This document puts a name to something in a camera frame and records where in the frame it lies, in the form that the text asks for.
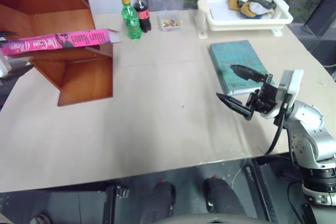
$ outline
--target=plastic container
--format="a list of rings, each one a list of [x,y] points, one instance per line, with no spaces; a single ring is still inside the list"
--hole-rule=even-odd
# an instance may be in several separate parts
[[[288,12],[289,6],[283,0],[267,1],[274,1],[277,4],[271,18],[244,19],[239,12],[228,9],[228,0],[199,0],[196,18],[198,36],[201,38],[199,30],[206,33],[206,29],[212,31],[270,29],[275,36],[281,36],[281,29],[293,21],[293,17]]]
[[[177,10],[159,12],[157,22],[163,32],[181,30],[182,21]]]

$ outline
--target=soda bottle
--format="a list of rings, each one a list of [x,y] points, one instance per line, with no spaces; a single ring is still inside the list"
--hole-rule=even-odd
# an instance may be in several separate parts
[[[148,5],[145,0],[135,0],[134,8],[138,12],[140,27],[144,33],[152,30],[151,22],[149,21]]]
[[[130,0],[121,0],[121,2],[123,4],[121,15],[127,26],[128,35],[131,39],[140,39],[142,31],[136,10],[131,6]]]

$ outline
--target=wooden shelf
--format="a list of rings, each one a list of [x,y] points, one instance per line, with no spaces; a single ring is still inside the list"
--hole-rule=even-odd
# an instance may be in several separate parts
[[[95,29],[88,0],[0,0],[0,30],[19,38]],[[29,52],[60,90],[59,106],[112,97],[112,44]]]

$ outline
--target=red label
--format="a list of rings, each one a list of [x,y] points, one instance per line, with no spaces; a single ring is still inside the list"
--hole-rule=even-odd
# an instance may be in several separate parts
[[[139,19],[147,19],[149,18],[148,10],[143,10],[142,12],[138,12]]]

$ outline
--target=small plastic box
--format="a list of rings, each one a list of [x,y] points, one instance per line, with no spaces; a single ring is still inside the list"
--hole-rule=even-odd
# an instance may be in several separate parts
[[[168,20],[171,20],[172,23],[175,24],[176,26],[169,25],[165,27],[164,25],[165,23],[167,23],[166,21]],[[159,12],[158,22],[159,22],[160,30],[163,32],[181,30],[182,21],[181,21],[180,15],[177,10],[167,10],[167,11]]]

